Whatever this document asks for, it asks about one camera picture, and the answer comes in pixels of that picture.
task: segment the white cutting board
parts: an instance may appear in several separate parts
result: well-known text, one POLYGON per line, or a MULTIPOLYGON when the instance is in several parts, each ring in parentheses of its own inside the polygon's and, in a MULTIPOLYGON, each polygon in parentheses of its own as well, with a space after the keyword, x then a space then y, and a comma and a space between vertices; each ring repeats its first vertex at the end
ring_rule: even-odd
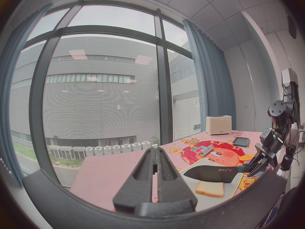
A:
POLYGON ((193 192, 193 194, 198 199, 198 203, 197 203, 197 206, 196 206, 196 211, 205 210, 205 209, 211 208, 213 206, 216 206, 218 204, 221 204, 224 201, 229 200, 231 197, 233 197, 233 195, 236 192, 236 190, 238 188, 238 185, 239 185, 239 183, 242 179, 242 173, 237 173, 237 175, 234 177, 234 179, 231 183, 224 183, 224 195, 221 198, 211 197, 211 196, 207 196, 207 195, 204 195, 204 194, 195 193, 195 190, 196 190, 196 188, 199 184, 199 180, 186 177, 183 174, 192 167, 202 166, 202 165, 221 166, 221 165, 219 165, 217 163, 214 163, 212 161, 202 159, 202 160, 197 161, 196 163, 194 163, 190 167, 186 168, 182 172, 180 172, 180 174, 183 177, 183 179, 185 180, 186 184, 190 187, 191 191, 193 192))

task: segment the gray tray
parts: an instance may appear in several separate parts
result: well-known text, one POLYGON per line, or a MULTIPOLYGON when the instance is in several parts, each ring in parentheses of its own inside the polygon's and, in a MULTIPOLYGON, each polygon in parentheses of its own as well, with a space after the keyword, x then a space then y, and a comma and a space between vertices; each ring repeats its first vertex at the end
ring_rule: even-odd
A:
POLYGON ((239 136, 234 139, 232 144, 235 146, 240 146, 240 147, 248 147, 249 142, 250 142, 249 138, 239 136))

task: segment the pink tablecloth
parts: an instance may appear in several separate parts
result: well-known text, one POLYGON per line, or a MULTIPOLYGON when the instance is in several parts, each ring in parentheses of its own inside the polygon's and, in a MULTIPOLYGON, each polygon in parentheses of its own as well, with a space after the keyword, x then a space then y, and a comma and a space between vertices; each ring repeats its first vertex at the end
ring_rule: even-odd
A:
MULTIPOLYGON (((224 166, 237 166, 249 162, 256 153, 254 145, 260 142, 261 132, 232 131, 228 135, 209 136, 199 133, 181 141, 161 146, 178 171, 182 171, 195 163, 198 158, 206 158, 224 166), (232 141, 237 136, 248 137, 249 147, 236 147, 232 141), (212 144, 214 150, 202 157, 197 154, 200 146, 212 144)), ((86 157, 70 192, 81 199, 104 209, 113 210, 112 198, 130 175, 145 150, 105 156, 86 157)), ((251 185, 258 177, 243 176, 235 194, 251 185)), ((153 201, 156 201, 157 189, 153 188, 153 201)))

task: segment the toast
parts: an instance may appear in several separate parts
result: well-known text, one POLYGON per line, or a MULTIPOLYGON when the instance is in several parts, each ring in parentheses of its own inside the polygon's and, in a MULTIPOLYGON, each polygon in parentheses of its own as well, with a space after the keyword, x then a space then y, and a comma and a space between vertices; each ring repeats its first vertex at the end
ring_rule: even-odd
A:
POLYGON ((195 193, 220 198, 224 195, 224 184, 223 182, 199 181, 195 193))

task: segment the robotic arm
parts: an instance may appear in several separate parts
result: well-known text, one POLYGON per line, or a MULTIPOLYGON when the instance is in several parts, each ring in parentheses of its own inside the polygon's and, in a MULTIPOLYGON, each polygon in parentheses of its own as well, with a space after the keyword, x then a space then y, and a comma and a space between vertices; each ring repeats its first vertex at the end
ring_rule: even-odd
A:
POLYGON ((296 73, 291 69, 282 71, 283 100, 274 102, 268 109, 272 118, 272 128, 266 129, 260 136, 261 143, 257 143, 256 155, 250 163, 259 164, 248 174, 248 177, 263 171, 268 164, 274 167, 279 176, 286 179, 290 176, 293 155, 299 144, 300 103, 298 80, 296 73), (286 154, 278 164, 276 154, 286 147, 286 154))

